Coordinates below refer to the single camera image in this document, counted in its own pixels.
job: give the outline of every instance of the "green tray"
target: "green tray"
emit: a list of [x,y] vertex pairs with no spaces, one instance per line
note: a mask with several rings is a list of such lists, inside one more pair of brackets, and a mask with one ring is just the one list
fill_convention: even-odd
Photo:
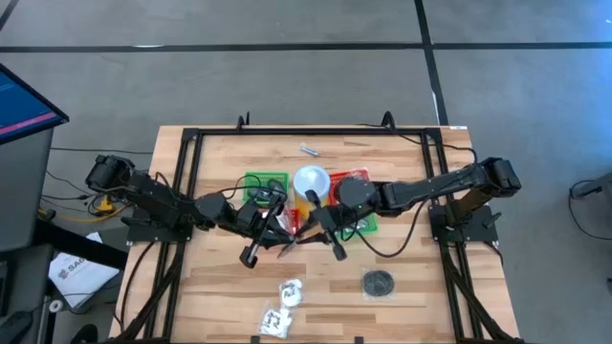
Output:
[[[287,190],[289,189],[289,173],[287,172],[256,172],[256,171],[247,171],[245,173],[245,179],[243,180],[243,185],[244,186],[259,186],[259,181],[253,177],[246,177],[246,176],[256,176],[257,178],[259,178],[259,180],[261,181],[261,185],[262,186],[268,186],[268,181],[270,179],[274,179],[279,181],[282,185],[283,188],[285,189],[285,192],[287,192]],[[242,201],[246,202],[249,200],[249,190],[244,189],[242,190]],[[265,205],[267,204],[267,202],[264,201],[258,201],[258,204],[262,204]]]
[[[374,216],[374,214],[370,214],[367,217],[361,219],[360,221],[367,221],[367,227],[363,228],[362,230],[360,230],[361,234],[371,234],[371,233],[375,233],[378,229],[379,226],[376,223],[376,217]],[[352,228],[345,228],[344,230],[344,238],[347,238],[349,235],[351,235],[351,232],[353,231]],[[359,238],[359,236],[354,235],[351,240],[355,239],[355,238]]]

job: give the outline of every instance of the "computer monitor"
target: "computer monitor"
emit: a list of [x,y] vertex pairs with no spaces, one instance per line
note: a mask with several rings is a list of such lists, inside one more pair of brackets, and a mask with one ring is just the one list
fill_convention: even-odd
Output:
[[66,114],[0,63],[0,144],[68,120]]

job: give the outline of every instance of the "black puck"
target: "black puck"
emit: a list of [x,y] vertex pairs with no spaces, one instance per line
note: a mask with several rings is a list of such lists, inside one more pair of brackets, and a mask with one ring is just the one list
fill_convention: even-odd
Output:
[[395,283],[387,271],[369,271],[361,279],[363,291],[370,296],[386,296],[393,291]]

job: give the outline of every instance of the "butcher block tabletop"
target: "butcher block tabletop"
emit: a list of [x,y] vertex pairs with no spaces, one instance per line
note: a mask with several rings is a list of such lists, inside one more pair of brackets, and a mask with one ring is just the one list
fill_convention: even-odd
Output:
[[[150,175],[161,172],[172,183],[184,128],[160,128]],[[441,132],[446,144],[470,146],[466,128],[441,127]],[[299,151],[297,147],[302,142],[320,151],[320,156]],[[189,149],[186,171],[193,144]],[[431,156],[439,174],[435,147],[431,148]],[[468,151],[450,148],[446,149],[446,157],[449,170],[462,168],[473,159]],[[415,182],[426,177],[421,146],[396,136],[210,136],[204,138],[199,163],[196,198],[234,186],[246,171],[287,172],[292,178],[297,169],[308,164],[319,165],[330,174],[366,168],[372,181]],[[182,185],[187,185],[187,175]],[[291,182],[289,191],[289,202],[293,204]],[[240,205],[241,191],[231,201]],[[382,252],[397,250],[416,208],[398,218],[377,217],[378,231],[366,238]],[[454,342],[440,250],[431,237],[426,211],[420,215],[407,248],[391,259],[377,256],[355,236],[344,243],[348,257],[342,262],[335,259],[331,247],[311,244],[297,247],[280,260],[276,258],[280,247],[260,249],[255,269],[247,269],[238,257],[250,243],[249,239],[219,228],[209,232],[194,228],[186,245],[173,343],[249,342],[252,335],[258,335],[266,307],[278,309],[279,284],[294,278],[302,281],[303,301],[293,313],[289,335],[285,340],[262,335],[262,342],[348,343],[354,342],[356,336],[362,336],[366,343]],[[147,243],[139,243],[130,248],[120,300],[127,277],[146,246]],[[173,256],[172,249],[168,257]],[[155,244],[135,274],[127,297],[125,326],[150,295],[159,251],[160,244]],[[467,253],[476,295],[504,331],[518,336],[499,256],[481,243],[468,244]],[[361,277],[371,269],[392,274],[395,289],[391,295],[364,297]],[[467,306],[458,294],[466,336],[470,336]],[[162,333],[166,297],[158,309],[154,336]],[[119,332],[115,322],[110,335]]]

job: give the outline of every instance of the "yellow connector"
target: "yellow connector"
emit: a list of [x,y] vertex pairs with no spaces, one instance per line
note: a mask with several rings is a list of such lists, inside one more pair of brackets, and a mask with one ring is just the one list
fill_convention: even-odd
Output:
[[99,203],[99,205],[94,204],[94,208],[96,209],[96,212],[99,215],[110,214],[115,211],[115,206],[111,203],[111,199],[110,197],[108,197],[108,195],[105,195],[102,198],[102,201]]

